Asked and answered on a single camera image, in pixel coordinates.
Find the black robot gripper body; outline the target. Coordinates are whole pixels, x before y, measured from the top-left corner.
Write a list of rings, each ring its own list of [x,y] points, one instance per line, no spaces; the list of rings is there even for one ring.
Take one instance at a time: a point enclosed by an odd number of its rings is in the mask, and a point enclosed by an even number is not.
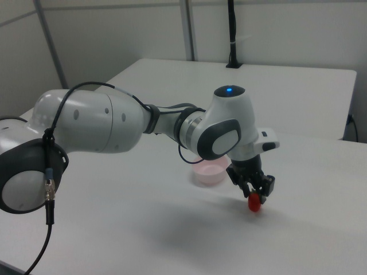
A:
[[[250,192],[257,193],[260,187],[267,187],[269,196],[274,189],[275,177],[264,174],[261,169],[260,155],[243,161],[231,160],[226,171],[232,183],[239,186],[241,190],[244,182],[248,183]]]

